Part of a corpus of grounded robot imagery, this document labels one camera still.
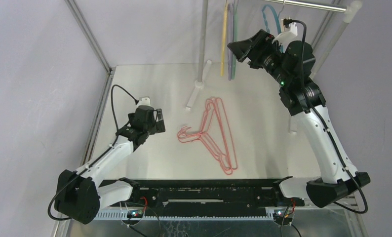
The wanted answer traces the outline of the green wavy hanger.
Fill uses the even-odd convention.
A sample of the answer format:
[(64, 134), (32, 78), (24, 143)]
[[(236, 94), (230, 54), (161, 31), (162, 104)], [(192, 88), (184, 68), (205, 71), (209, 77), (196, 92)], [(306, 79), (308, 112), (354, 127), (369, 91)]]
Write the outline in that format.
[[(233, 41), (237, 40), (237, 27), (238, 27), (237, 8), (238, 8), (238, 1), (235, 0), (233, 2)], [(232, 56), (230, 80), (235, 79), (235, 70), (236, 70), (236, 57)]]

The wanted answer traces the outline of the purple wavy hanger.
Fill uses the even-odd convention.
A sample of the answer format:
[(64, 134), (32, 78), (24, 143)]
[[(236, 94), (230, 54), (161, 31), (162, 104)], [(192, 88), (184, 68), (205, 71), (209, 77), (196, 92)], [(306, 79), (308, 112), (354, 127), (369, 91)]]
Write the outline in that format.
[[(234, 1), (229, 0), (227, 5), (227, 45), (234, 40)], [(232, 81), (234, 78), (234, 55), (231, 50), (228, 50), (228, 80)]]

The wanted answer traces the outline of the yellow wavy hanger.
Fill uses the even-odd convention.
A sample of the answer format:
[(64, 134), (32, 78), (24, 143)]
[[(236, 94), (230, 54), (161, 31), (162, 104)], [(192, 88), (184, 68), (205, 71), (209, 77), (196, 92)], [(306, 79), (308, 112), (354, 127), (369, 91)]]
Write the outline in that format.
[(222, 25), (222, 38), (221, 38), (221, 61), (220, 61), (220, 76), (224, 75), (225, 70), (225, 47), (227, 38), (227, 20), (228, 20), (228, 0), (225, 1), (223, 11), (223, 25)]

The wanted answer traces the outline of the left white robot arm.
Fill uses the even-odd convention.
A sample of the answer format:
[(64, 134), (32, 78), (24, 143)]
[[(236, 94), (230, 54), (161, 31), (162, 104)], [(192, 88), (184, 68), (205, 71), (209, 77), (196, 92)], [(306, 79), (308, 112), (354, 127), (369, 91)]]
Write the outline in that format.
[(133, 154), (149, 136), (165, 132), (162, 109), (149, 105), (137, 106), (128, 114), (128, 122), (116, 132), (114, 142), (97, 158), (74, 171), (64, 170), (58, 177), (55, 196), (49, 208), (82, 224), (90, 223), (101, 209), (120, 201), (137, 205), (141, 193), (128, 178), (102, 186), (107, 175), (121, 161)]

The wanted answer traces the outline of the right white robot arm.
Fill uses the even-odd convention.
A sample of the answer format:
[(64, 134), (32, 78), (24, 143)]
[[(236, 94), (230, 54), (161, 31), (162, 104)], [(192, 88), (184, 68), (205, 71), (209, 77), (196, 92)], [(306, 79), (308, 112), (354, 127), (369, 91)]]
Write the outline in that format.
[(322, 91), (310, 78), (315, 64), (311, 45), (295, 40), (281, 52), (277, 39), (259, 30), (227, 47), (237, 61), (247, 60), (250, 68), (264, 69), (279, 84), (280, 100), (303, 129), (319, 166), (318, 178), (288, 176), (274, 182), (274, 203), (286, 205), (291, 198), (307, 198), (317, 207), (326, 207), (354, 192), (362, 193), (370, 176), (360, 172), (346, 154), (331, 124)]

